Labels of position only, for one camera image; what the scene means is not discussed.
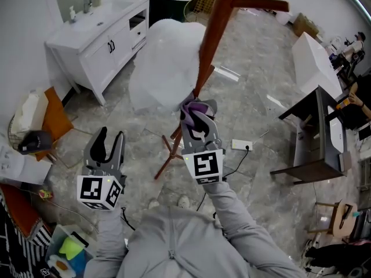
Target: black and white marker cube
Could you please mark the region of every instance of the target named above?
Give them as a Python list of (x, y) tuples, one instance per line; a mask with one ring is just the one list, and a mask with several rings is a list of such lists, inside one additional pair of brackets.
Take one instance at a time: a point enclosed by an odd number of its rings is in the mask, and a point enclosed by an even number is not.
[(223, 175), (223, 150), (204, 151), (183, 155), (185, 165), (198, 184), (220, 182)]
[(77, 201), (93, 210), (113, 210), (122, 186), (115, 176), (77, 176)]

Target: led light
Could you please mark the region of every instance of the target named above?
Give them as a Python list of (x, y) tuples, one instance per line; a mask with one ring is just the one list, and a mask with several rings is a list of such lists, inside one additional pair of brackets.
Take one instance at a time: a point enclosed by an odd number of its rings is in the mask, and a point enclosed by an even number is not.
[(362, 11), (366, 14), (367, 18), (371, 21), (371, 16), (368, 13), (368, 11), (366, 10), (366, 8), (363, 6), (363, 4), (359, 0), (354, 0), (354, 1), (362, 9)]
[(217, 67), (215, 67), (214, 71), (217, 72), (217, 73), (219, 73), (219, 74), (224, 75), (225, 77), (227, 77), (229, 79), (232, 79), (233, 81), (238, 81), (239, 76), (240, 76), (240, 74), (237, 74), (236, 72), (231, 71), (231, 70), (226, 69), (226, 68), (217, 68)]
[(267, 99), (270, 100), (270, 101), (272, 101), (273, 103), (276, 103), (276, 104), (277, 104), (278, 106), (280, 106), (281, 108), (287, 110), (287, 108), (286, 108), (285, 106), (283, 106), (282, 103), (281, 103), (280, 101), (278, 101), (277, 99), (271, 97), (270, 95), (267, 95)]

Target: faucet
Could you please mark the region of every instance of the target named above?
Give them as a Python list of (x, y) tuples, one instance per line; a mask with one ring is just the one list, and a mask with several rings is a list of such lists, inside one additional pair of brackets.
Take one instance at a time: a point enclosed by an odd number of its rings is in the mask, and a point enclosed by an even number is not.
[(83, 12), (88, 13), (93, 5), (93, 0), (83, 0)]

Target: black cap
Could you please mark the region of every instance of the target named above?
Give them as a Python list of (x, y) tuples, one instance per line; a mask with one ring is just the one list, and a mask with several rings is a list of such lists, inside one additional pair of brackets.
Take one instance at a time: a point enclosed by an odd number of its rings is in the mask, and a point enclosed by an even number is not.
[(366, 40), (366, 36), (363, 32), (358, 32), (358, 35), (361, 36), (362, 40), (365, 41)]

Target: hoodie zipper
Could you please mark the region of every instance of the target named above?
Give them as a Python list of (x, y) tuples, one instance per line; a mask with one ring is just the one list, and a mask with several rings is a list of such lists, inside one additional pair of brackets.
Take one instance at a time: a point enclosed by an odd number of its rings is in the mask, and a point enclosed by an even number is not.
[(174, 246), (174, 223), (172, 218), (171, 208), (169, 207), (169, 221), (170, 221), (170, 249), (169, 258), (175, 259), (175, 246)]

